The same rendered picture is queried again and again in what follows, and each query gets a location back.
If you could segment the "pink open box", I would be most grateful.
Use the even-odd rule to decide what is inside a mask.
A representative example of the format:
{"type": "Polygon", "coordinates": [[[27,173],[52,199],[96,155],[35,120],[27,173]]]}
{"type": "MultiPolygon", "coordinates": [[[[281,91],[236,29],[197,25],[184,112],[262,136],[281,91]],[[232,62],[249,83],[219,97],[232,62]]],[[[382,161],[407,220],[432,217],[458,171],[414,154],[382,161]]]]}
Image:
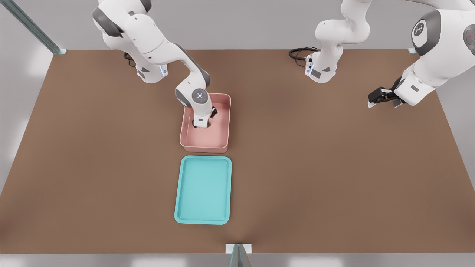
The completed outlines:
{"type": "Polygon", "coordinates": [[[231,97],[225,93],[211,93],[210,98],[218,114],[210,119],[208,128],[194,128],[193,111],[184,108],[180,131],[180,145],[188,152],[225,153],[229,141],[231,97]]]}

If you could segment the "pale blue-green tray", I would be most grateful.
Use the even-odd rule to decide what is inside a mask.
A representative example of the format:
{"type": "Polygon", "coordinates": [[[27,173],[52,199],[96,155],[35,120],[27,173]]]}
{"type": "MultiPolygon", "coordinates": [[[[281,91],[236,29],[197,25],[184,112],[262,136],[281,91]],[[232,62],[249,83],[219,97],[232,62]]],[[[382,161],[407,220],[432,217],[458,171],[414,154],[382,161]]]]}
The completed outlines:
{"type": "Polygon", "coordinates": [[[232,162],[225,156],[185,156],[174,218],[181,224],[224,225],[230,218],[232,162]]]}

